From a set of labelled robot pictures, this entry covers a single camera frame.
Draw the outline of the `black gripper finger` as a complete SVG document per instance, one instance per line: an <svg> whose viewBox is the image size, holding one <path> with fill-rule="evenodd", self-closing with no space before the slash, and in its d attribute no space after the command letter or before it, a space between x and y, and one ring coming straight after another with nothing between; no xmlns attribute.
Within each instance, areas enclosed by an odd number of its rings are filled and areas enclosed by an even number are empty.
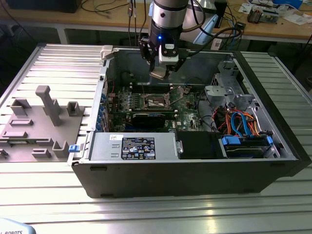
<svg viewBox="0 0 312 234"><path fill-rule="evenodd" d="M150 65L149 71L155 68L156 46L147 37L141 37L138 41L141 56Z"/></svg>
<svg viewBox="0 0 312 234"><path fill-rule="evenodd" d="M169 66L169 73L177 72L181 68L181 66L185 63L186 59L187 59L187 57L179 58L175 64L170 65Z"/></svg>

